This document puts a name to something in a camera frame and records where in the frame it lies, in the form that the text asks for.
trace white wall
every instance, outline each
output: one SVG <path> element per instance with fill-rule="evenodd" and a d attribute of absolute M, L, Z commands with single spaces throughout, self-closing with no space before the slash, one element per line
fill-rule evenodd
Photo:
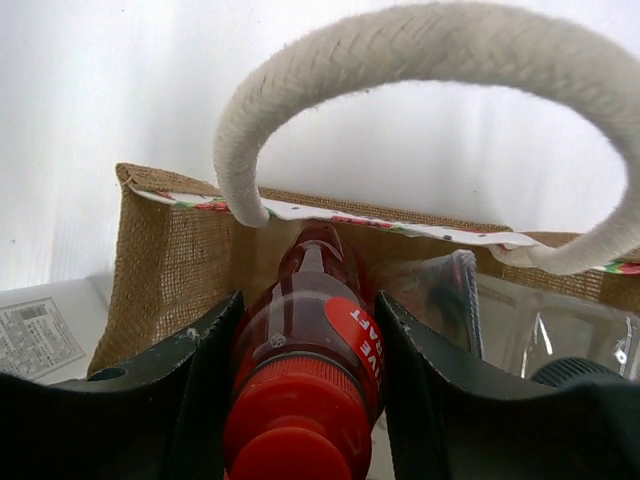
<path fill-rule="evenodd" d="M 0 289 L 109 272 L 116 162 L 213 180 L 216 119 L 252 68 L 314 27 L 392 3 L 0 0 Z M 504 3 L 572 18 L 640 52 L 634 0 Z M 300 115 L 265 147 L 259 181 L 581 231 L 618 201 L 624 170 L 593 127 L 555 105 L 406 84 Z"/>

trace burlap bag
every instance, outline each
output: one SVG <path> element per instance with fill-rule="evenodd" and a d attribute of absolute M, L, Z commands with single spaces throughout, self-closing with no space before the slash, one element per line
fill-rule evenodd
<path fill-rule="evenodd" d="M 389 52 L 403 54 L 396 58 Z M 627 161 L 625 199 L 597 231 L 578 242 L 573 234 L 531 234 L 551 247 L 569 245 L 503 261 L 539 261 L 551 271 L 556 265 L 585 270 L 589 262 L 620 258 L 637 247 L 640 221 L 629 218 L 638 211 L 640 197 L 640 67 L 633 57 L 580 27 L 507 7 L 420 5 L 353 17 L 276 54 L 238 88 L 223 113 L 214 160 L 222 194 L 242 223 L 229 213 L 163 205 L 132 190 L 220 194 L 207 183 L 146 167 L 117 167 L 122 205 L 114 289 L 90 373 L 189 325 L 235 289 L 251 302 L 274 280 L 280 257 L 301 228 L 300 222 L 274 219 L 264 226 L 266 213 L 253 183 L 259 148 L 300 110 L 343 93 L 406 79 L 506 85 L 563 103 L 604 131 Z M 260 194 L 389 221 L 508 231 L 308 195 L 266 189 Z M 387 259 L 389 252 L 398 259 L 424 259 L 463 247 L 355 225 L 337 228 L 370 266 Z M 505 265 L 484 248 L 471 249 L 480 273 L 640 314 L 638 276 L 589 269 L 560 276 Z M 555 262 L 556 257 L 562 261 Z M 640 260 L 637 252 L 624 258 Z"/>

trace red flip cap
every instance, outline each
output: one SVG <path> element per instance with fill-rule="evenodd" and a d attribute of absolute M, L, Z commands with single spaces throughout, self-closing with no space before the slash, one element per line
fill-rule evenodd
<path fill-rule="evenodd" d="M 371 425 L 341 368 L 289 357 L 249 379 L 227 420 L 224 450 L 230 480 L 362 480 Z"/>

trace bag handle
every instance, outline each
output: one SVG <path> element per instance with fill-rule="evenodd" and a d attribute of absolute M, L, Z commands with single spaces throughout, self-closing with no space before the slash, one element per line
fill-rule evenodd
<path fill-rule="evenodd" d="M 516 249 L 500 260 L 572 274 L 640 245 L 640 63 L 570 22 L 475 3 L 345 18 L 253 71 L 223 111 L 214 146 L 220 190 L 238 221 L 253 227 L 268 221 L 255 170 L 275 130 L 328 99 L 404 80 L 501 85 L 547 98 L 591 121 L 626 161 L 628 188 L 605 221 L 558 249 Z"/>

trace clear plastic bottle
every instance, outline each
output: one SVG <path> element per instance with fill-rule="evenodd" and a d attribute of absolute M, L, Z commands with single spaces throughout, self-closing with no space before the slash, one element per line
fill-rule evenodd
<path fill-rule="evenodd" d="M 304 229 L 232 345 L 231 480 L 364 480 L 384 346 L 335 229 Z"/>
<path fill-rule="evenodd" d="M 594 302 L 477 277 L 487 361 L 530 379 L 563 358 L 585 358 L 640 377 L 640 319 Z"/>

